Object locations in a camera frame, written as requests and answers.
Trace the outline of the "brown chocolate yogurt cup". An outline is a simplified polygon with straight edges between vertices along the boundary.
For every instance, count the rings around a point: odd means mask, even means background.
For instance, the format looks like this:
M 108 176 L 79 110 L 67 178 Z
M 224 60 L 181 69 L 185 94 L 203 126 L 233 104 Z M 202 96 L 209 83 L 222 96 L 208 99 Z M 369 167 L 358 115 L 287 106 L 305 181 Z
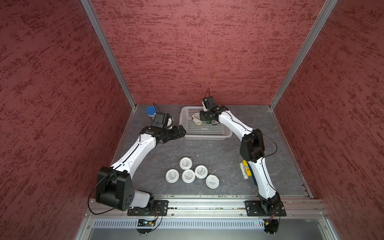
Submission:
M 197 125 L 197 126 L 200 126 L 203 124 L 203 122 L 201 121 L 201 118 L 200 118 L 200 113 L 194 113 L 191 116 L 191 119 L 195 123 L 195 125 Z

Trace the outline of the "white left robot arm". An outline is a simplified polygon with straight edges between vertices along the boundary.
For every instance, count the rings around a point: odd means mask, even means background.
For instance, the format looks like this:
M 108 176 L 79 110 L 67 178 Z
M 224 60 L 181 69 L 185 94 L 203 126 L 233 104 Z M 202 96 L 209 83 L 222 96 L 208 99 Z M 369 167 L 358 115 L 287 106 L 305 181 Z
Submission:
M 112 209 L 126 211 L 129 208 L 152 208 L 150 193 L 135 190 L 132 178 L 147 154 L 157 144 L 183 138 L 187 131 L 183 126 L 171 128 L 145 127 L 134 145 L 110 167 L 102 167 L 97 174 L 96 202 Z

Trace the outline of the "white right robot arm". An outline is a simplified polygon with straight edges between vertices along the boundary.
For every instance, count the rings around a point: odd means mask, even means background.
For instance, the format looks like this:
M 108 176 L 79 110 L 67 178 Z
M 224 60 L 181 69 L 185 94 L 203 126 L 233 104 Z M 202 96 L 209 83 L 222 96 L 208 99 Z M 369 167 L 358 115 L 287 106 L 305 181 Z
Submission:
M 238 118 L 225 106 L 202 110 L 199 113 L 201 121 L 216 121 L 229 128 L 241 141 L 240 155 L 245 160 L 253 178 L 258 186 L 261 209 L 264 214 L 272 214 L 281 204 L 279 192 L 273 186 L 265 156 L 263 133 L 259 129 L 252 129 Z

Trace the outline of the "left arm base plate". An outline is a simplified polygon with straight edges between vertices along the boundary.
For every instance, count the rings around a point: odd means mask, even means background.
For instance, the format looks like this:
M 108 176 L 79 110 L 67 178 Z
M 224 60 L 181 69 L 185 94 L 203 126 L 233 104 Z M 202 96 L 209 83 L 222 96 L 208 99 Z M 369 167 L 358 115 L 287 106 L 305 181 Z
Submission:
M 167 200 L 154 200 L 146 208 L 130 208 L 128 209 L 128 216 L 135 217 L 161 217 L 168 214 L 169 201 Z

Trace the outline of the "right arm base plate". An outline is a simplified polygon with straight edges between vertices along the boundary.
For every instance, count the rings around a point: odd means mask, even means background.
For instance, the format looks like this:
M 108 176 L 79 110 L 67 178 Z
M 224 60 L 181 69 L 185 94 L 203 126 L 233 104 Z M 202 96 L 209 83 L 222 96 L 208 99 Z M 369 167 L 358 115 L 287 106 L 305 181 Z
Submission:
M 282 202 L 268 205 L 263 201 L 245 201 L 245 210 L 248 217 L 286 217 L 287 213 Z

